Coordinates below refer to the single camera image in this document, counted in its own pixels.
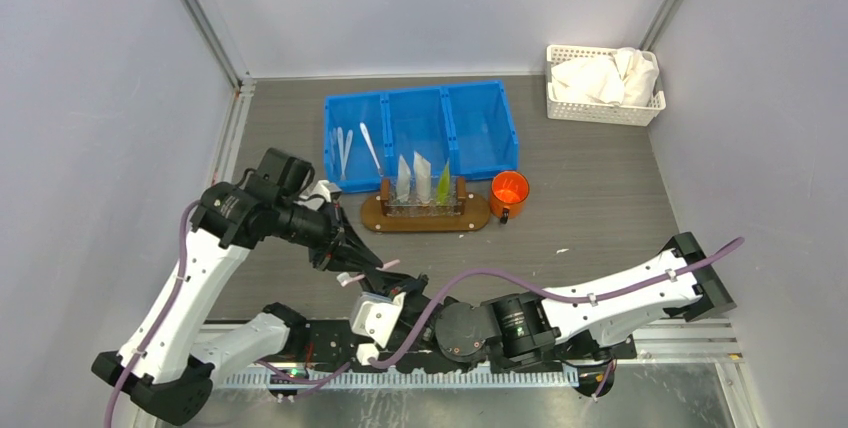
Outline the clear textured toothbrush holder rack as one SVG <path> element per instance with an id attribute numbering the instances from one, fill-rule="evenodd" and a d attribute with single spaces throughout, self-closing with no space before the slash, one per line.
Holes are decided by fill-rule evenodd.
<path id="1" fill-rule="evenodd" d="M 439 177 L 431 181 L 429 198 L 421 201 L 412 180 L 407 197 L 402 200 L 395 178 L 383 178 L 379 191 L 382 214 L 388 217 L 420 218 L 459 216 L 465 212 L 467 190 L 465 178 L 452 176 L 442 182 Z"/>

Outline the white toothpaste tube green cap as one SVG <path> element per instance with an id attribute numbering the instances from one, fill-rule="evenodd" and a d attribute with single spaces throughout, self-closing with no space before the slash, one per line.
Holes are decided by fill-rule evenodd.
<path id="1" fill-rule="evenodd" d="M 407 205 L 411 201 L 412 170 L 403 155 L 398 158 L 395 193 L 397 202 Z"/>

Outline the brown wooden oval tray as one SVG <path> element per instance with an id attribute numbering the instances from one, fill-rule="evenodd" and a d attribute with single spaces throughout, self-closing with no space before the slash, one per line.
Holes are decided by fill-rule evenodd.
<path id="1" fill-rule="evenodd" d="M 465 199 L 462 214 L 436 216 L 388 216 L 383 213 L 384 202 L 370 196 L 360 208 L 360 220 L 369 230 L 379 233 L 441 233 L 480 230 L 491 217 L 488 202 L 470 193 Z"/>

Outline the yellow-green toothpaste tube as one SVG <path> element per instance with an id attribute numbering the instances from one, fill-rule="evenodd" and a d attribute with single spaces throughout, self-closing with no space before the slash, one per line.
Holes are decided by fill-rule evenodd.
<path id="1" fill-rule="evenodd" d="M 448 204 L 451 192 L 451 170 L 450 170 L 450 161 L 445 163 L 445 166 L 440 174 L 437 188 L 436 188 L 436 203 L 439 206 L 446 206 Z"/>

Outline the white toothpaste tube orange cap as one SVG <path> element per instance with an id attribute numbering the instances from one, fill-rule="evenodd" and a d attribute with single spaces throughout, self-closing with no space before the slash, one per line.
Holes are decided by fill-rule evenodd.
<path id="1" fill-rule="evenodd" d="M 419 152 L 414 152 L 413 168 L 415 174 L 416 198 L 419 204 L 428 205 L 431 201 L 432 166 L 430 161 Z"/>

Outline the orange plastic mug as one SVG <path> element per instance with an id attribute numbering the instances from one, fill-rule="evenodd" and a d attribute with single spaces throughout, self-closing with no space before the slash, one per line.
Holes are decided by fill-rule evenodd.
<path id="1" fill-rule="evenodd" d="M 517 171 L 503 171 L 491 181 L 489 206 L 500 224 L 520 215 L 530 194 L 528 179 Z"/>

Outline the blue plastic divided bin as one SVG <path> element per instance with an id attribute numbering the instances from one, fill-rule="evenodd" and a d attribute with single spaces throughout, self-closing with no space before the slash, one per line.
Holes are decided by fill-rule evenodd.
<path id="1" fill-rule="evenodd" d="M 383 176 L 360 132 L 370 131 Z M 340 179 L 336 129 L 353 132 L 346 179 Z M 520 142 L 503 83 L 468 83 L 331 95 L 324 101 L 323 163 L 327 178 L 346 193 L 372 192 L 397 175 L 398 158 L 414 152 L 427 158 L 439 176 L 447 161 L 451 174 L 468 181 L 493 178 L 519 165 Z"/>

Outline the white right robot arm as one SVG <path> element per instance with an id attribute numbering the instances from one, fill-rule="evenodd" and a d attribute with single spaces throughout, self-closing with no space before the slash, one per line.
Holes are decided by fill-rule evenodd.
<path id="1" fill-rule="evenodd" d="M 541 288 L 499 269 L 468 270 L 428 302 L 392 355 L 359 360 L 379 369 L 394 366 L 425 328 L 431 328 L 440 353 L 457 364 L 486 359 L 501 371 L 514 371 L 553 357 L 596 358 L 666 315 L 694 321 L 734 308 L 712 265 L 743 243 L 737 237 L 707 256 L 692 234 L 682 233 L 641 265 L 566 287 Z M 445 301 L 454 286 L 472 277 L 499 278 L 522 290 L 477 307 Z"/>

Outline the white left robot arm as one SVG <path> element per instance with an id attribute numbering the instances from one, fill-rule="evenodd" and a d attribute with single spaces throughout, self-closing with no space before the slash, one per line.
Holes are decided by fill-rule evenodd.
<path id="1" fill-rule="evenodd" d="M 298 360 L 309 345 L 308 323 L 280 303 L 210 344 L 197 335 L 232 274 L 269 237 L 305 247 L 319 271 L 380 268 L 339 196 L 334 184 L 315 180 L 311 163 L 271 148 L 240 181 L 215 183 L 190 203 L 179 222 L 178 261 L 144 321 L 120 349 L 93 362 L 93 373 L 111 387 L 104 425 L 112 424 L 121 395 L 163 421 L 184 424 L 232 373 L 270 355 Z"/>

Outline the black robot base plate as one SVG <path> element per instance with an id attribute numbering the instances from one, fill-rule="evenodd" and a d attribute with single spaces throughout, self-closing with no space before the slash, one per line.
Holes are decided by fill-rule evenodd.
<path id="1" fill-rule="evenodd" d="M 388 346 L 380 348 L 371 339 L 353 333 L 344 320 L 308 320 L 296 325 L 282 350 L 264 356 L 263 360 L 321 372 L 333 372 L 347 365 L 351 372 L 376 373 L 383 369 L 373 362 L 386 361 L 398 354 L 410 333 L 409 327 L 400 325 L 392 333 Z M 430 322 L 390 368 L 402 374 L 416 370 L 426 374 L 468 373 L 484 365 L 495 374 L 554 372 L 566 367 L 600 371 L 613 360 L 635 358 L 632 336 L 601 348 L 584 331 L 556 345 L 551 330 L 544 331 L 527 323 L 513 328 L 504 337 L 495 324 L 444 330 Z"/>

